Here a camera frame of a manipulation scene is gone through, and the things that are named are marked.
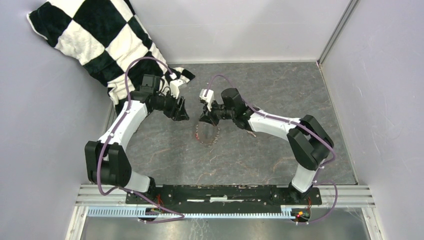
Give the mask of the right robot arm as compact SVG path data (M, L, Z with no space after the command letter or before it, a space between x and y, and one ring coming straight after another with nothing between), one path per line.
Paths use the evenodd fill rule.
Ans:
M295 204L306 201L318 169L334 147L320 123L308 114L302 118L290 118L251 107L237 88L225 89L221 98L223 103L219 104L212 90L201 90L199 100L204 107L199 121L217 126L221 120L231 120L242 130L269 134L289 142L298 166L289 184L288 196Z

